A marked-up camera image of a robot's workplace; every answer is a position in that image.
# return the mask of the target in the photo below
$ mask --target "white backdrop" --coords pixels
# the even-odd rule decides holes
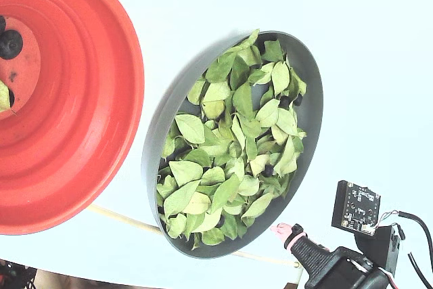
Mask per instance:
[[[379,192],[381,212],[396,208],[415,213],[433,227],[432,0],[120,2],[142,46],[145,102],[133,147],[97,204],[155,224],[140,162],[147,127],[162,94],[201,49],[227,35],[260,28],[282,30],[303,41],[320,68],[325,93],[315,157],[278,221],[300,223],[311,238],[331,249],[355,248],[349,233],[330,227],[336,185],[346,179]],[[398,261],[397,284],[421,288],[406,252],[413,251],[433,280],[427,242],[418,225],[398,221],[407,240]],[[245,250],[289,258],[270,231]],[[283,288],[284,282],[297,277],[297,270],[237,257],[188,259],[163,238],[89,211],[39,234],[0,236],[0,257],[81,277],[169,288]]]

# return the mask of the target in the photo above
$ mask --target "circuit board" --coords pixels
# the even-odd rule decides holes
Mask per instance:
[[[338,182],[332,226],[354,234],[374,235],[378,222],[380,195],[368,187],[340,181]]]

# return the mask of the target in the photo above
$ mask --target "black clip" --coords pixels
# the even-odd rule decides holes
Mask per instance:
[[[284,249],[287,250],[287,246],[289,246],[289,243],[299,234],[304,232],[304,228],[302,228],[301,225],[295,223],[295,225],[292,227],[292,233],[289,237],[287,237],[287,240],[284,242]]]

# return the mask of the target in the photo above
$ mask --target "gray bowl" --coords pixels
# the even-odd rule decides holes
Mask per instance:
[[[258,217],[254,224],[248,228],[245,236],[236,240],[226,239],[224,242],[217,246],[206,246],[191,251],[190,244],[185,242],[184,239],[170,238],[161,224],[158,216],[158,207],[156,204],[156,178],[160,166],[160,157],[162,148],[164,146],[165,138],[168,134],[168,129],[175,117],[178,109],[182,106],[182,110],[189,110],[191,113],[193,105],[188,106],[185,102],[186,95],[192,88],[195,81],[206,71],[207,67],[226,49],[233,47],[240,41],[245,39],[246,36],[234,37],[225,39],[209,47],[179,74],[176,80],[173,81],[168,91],[164,94],[160,105],[157,107],[149,130],[147,132],[143,157],[141,161],[141,174],[147,183],[147,194],[149,196],[150,208],[154,214],[155,220],[158,223],[162,233],[166,239],[177,250],[189,257],[196,257],[200,259],[211,259],[215,257],[222,257],[224,255],[235,252],[245,245],[249,244],[262,232],[268,229],[271,224],[283,212],[294,194],[299,188],[305,173],[310,166],[313,154],[316,149],[317,141],[319,139],[319,132],[321,128],[322,114],[323,114],[323,89],[319,68],[313,58],[311,52],[306,46],[292,35],[283,32],[261,32],[258,37],[258,42],[279,39],[281,47],[288,52],[290,64],[294,67],[296,73],[307,84],[306,94],[302,100],[302,105],[296,108],[298,113],[298,126],[308,133],[308,137],[304,138],[304,153],[298,159],[298,170],[295,177],[290,183],[290,190],[286,199],[281,197],[274,199],[269,205],[268,209],[263,215]],[[260,87],[253,87],[253,103],[260,100],[261,95],[265,90]]]

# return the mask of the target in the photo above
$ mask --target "wooden dowel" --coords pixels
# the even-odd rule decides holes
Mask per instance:
[[[141,221],[126,217],[124,215],[120,215],[118,213],[115,213],[115,212],[110,211],[108,209],[102,208],[102,207],[97,206],[95,204],[91,204],[90,206],[88,206],[87,210],[90,210],[94,213],[97,213],[97,214],[103,215],[105,217],[120,221],[121,223],[126,223],[128,225],[137,227],[139,229],[150,231],[154,234],[162,235],[162,232],[159,229],[159,227],[156,227],[153,225],[148,225],[147,223],[142,223]],[[291,267],[300,267],[300,263],[296,262],[296,261],[285,261],[285,260],[272,259],[269,257],[260,257],[258,255],[253,255],[253,254],[249,254],[249,253],[245,253],[245,252],[241,252],[241,251],[233,252],[233,253],[231,253],[231,255],[234,255],[237,257],[243,257],[245,259],[251,259],[251,260],[255,260],[255,261],[268,262],[268,263],[272,263],[272,264],[289,265]]]

